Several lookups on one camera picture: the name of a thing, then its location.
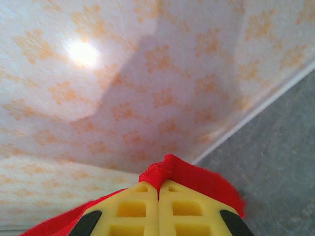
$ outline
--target square opening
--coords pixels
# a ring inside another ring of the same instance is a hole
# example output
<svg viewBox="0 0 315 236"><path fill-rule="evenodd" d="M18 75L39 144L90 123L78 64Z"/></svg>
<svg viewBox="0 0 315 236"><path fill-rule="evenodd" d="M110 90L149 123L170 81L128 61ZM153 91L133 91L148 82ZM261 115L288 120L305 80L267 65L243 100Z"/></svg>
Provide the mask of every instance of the square opening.
<svg viewBox="0 0 315 236"><path fill-rule="evenodd" d="M143 236L144 226L111 225L108 236Z"/></svg>
<svg viewBox="0 0 315 236"><path fill-rule="evenodd" d="M117 217L146 217L146 204L142 201L123 201L119 203Z"/></svg>
<svg viewBox="0 0 315 236"><path fill-rule="evenodd" d="M175 225L176 236L211 236L210 229L206 225Z"/></svg>
<svg viewBox="0 0 315 236"><path fill-rule="evenodd" d="M148 191L148 188L147 186L140 186L139 188L137 188L136 192L147 192Z"/></svg>
<svg viewBox="0 0 315 236"><path fill-rule="evenodd" d="M174 186L169 186L169 187L168 187L168 191L169 191L169 192L178 192L179 189L177 189L177 188L174 187Z"/></svg>
<svg viewBox="0 0 315 236"><path fill-rule="evenodd" d="M199 203L194 201L173 201L173 215L202 216L202 209Z"/></svg>

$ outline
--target red cloth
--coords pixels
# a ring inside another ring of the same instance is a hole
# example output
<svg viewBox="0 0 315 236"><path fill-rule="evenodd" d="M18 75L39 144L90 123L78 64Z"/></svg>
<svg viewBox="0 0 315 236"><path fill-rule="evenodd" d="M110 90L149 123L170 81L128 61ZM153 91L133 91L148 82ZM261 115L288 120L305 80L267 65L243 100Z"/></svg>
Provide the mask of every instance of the red cloth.
<svg viewBox="0 0 315 236"><path fill-rule="evenodd" d="M164 161L150 165L140 175L139 182L146 181L159 191L162 184L168 179L227 204L234 208L242 218L245 217L245 202L227 180L219 174L193 166L172 154L166 155ZM68 236L88 208L121 191L123 189L95 201L87 202L35 226L20 236Z"/></svg>

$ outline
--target black part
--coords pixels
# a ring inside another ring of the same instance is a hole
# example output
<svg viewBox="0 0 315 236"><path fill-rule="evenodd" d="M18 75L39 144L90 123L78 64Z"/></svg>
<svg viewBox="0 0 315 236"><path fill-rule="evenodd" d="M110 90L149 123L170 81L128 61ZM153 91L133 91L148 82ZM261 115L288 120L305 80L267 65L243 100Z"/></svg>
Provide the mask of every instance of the black part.
<svg viewBox="0 0 315 236"><path fill-rule="evenodd" d="M101 215L100 210L95 210L82 216L68 236L90 236Z"/></svg>
<svg viewBox="0 0 315 236"><path fill-rule="evenodd" d="M220 215L232 236L254 236L239 215L229 210L220 210Z"/></svg>

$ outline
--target light spot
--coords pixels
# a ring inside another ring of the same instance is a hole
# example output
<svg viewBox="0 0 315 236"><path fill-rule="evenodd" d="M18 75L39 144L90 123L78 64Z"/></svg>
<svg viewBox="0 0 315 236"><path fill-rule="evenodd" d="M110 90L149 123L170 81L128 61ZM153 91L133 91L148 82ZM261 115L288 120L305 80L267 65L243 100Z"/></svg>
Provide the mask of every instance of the light spot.
<svg viewBox="0 0 315 236"><path fill-rule="evenodd" d="M94 67L99 58L99 51L91 44L77 41L70 44L69 56L80 66Z"/></svg>

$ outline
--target white trim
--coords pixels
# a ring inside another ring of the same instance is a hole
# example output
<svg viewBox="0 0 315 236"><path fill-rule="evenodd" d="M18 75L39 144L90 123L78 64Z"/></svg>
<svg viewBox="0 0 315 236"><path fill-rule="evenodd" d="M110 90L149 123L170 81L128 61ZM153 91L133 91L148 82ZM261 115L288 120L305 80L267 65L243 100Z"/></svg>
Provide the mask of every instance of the white trim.
<svg viewBox="0 0 315 236"><path fill-rule="evenodd" d="M255 116L257 116L260 112L262 112L266 107L268 107L271 103L276 101L279 97L281 97L286 91L296 85L299 81L301 81L304 77L306 77L309 73L311 73L315 69L315 59L311 60L304 68L300 69L298 72L293 74L291 78L287 81L284 81L283 85L280 86L279 90L272 94L270 97L266 97L256 108L254 108L248 114L238 121L233 128L223 133L223 135L214 142L205 152L203 152L199 157L197 157L194 161L192 161L193 165L196 165L199 161L209 155L214 149L224 143L229 137L231 137L234 133L236 133L240 128L242 128L246 123L251 121Z"/></svg>

